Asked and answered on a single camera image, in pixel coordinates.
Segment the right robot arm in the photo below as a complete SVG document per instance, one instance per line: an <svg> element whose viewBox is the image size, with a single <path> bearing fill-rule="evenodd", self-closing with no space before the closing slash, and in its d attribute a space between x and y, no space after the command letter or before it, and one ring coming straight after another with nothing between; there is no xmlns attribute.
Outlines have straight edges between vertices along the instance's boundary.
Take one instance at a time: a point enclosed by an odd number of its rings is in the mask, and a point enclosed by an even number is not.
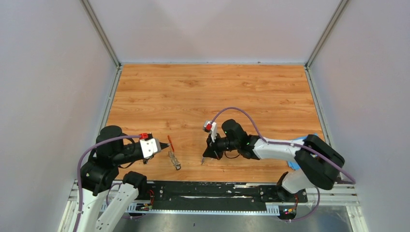
<svg viewBox="0 0 410 232"><path fill-rule="evenodd" d="M284 173L277 182L276 195L288 202L295 193L306 188L331 190L345 159L325 141L314 134L304 139L275 140L247 134L233 119L222 124L224 136L217 132L216 122L206 121L208 133L204 158L221 159L228 151L237 151L249 160L285 160L295 162L299 169Z"/></svg>

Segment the red handled metal key holder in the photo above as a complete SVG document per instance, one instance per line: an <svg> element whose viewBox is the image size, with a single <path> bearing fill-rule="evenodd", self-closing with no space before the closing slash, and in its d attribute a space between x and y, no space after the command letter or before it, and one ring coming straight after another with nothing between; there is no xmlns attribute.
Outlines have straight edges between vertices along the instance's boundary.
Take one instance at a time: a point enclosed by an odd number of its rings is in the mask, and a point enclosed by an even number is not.
<svg viewBox="0 0 410 232"><path fill-rule="evenodd" d="M176 156L175 156L175 148L174 148L174 146L173 146L171 136L168 135L167 138L168 138L169 145L170 145L170 148L171 148L171 150L168 152L168 155L169 155L170 160L171 160L171 163L173 164L173 166L175 167L175 169L176 169L177 171L179 171L179 170L181 169L181 163L178 161L178 159L177 159Z"/></svg>

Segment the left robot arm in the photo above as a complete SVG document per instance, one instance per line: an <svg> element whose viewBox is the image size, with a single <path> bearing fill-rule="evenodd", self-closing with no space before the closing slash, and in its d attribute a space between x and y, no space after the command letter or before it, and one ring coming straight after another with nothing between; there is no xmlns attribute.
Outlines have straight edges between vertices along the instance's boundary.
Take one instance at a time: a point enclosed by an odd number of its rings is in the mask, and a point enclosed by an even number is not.
<svg viewBox="0 0 410 232"><path fill-rule="evenodd" d="M169 146L151 133L126 135L116 125L102 128L96 143L83 153L77 165L77 200L69 231L112 232L135 199L148 199L148 206L139 209L149 210L155 192L149 189L145 175L130 171L105 211L100 212L121 168L139 160L148 161Z"/></svg>

